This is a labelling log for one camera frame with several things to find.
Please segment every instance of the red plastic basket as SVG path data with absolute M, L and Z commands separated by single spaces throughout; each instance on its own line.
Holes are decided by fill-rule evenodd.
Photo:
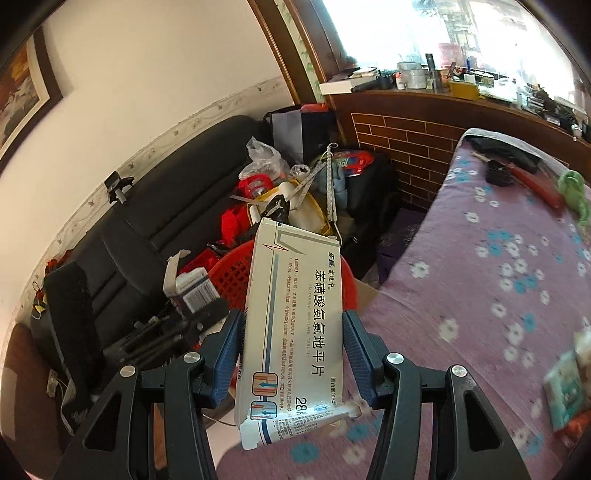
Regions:
M 254 240 L 250 240 L 236 247 L 221 258 L 209 271 L 210 280 L 231 309 L 243 310 L 246 306 L 246 290 L 248 289 L 248 277 L 251 274 L 254 246 Z M 343 285 L 343 310 L 355 310 L 357 308 L 355 278 L 343 257 L 340 258 L 340 269 Z

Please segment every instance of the red cloth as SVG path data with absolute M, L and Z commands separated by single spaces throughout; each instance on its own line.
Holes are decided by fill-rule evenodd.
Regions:
M 222 239 L 220 243 L 227 247 L 235 247 L 238 237 L 251 227 L 246 212 L 246 205 L 240 203 L 230 207 L 222 214 Z M 197 267 L 204 267 L 208 272 L 217 263 L 218 258 L 209 248 L 206 248 L 187 265 L 179 270 L 179 273 L 187 273 Z

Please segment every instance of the purple flowered bedsheet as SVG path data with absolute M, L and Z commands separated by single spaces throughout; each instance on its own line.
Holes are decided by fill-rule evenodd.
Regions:
M 418 234 L 362 315 L 370 332 L 415 364 L 466 366 L 488 396 L 533 480 L 554 476 L 567 450 L 551 431 L 542 379 L 591 317 L 591 254 L 565 211 L 526 188 L 487 184 L 485 165 L 456 150 Z M 306 436 L 226 453 L 221 480 L 362 479 L 381 415 L 367 408 L 345 365 L 345 398 L 362 417 Z M 430 406 L 423 407 L 418 479 L 430 461 Z

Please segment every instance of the metal screw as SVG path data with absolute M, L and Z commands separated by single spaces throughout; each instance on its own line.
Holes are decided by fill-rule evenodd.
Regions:
M 185 360 L 188 364 L 194 364 L 201 360 L 201 354 L 199 352 L 188 352 L 185 353 L 183 360 Z
M 131 377 L 132 375 L 135 375 L 135 367 L 133 365 L 125 365 L 121 370 L 119 370 L 119 373 L 124 378 Z
M 404 357 L 400 353 L 389 353 L 386 360 L 394 365 L 399 365 L 404 362 Z
M 465 377 L 468 374 L 468 370 L 466 370 L 466 368 L 461 365 L 454 365 L 452 367 L 452 373 L 456 377 Z

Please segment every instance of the picture frame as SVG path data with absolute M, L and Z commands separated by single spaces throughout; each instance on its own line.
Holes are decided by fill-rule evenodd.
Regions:
M 0 175 L 27 135 L 61 99 L 40 27 L 0 73 Z

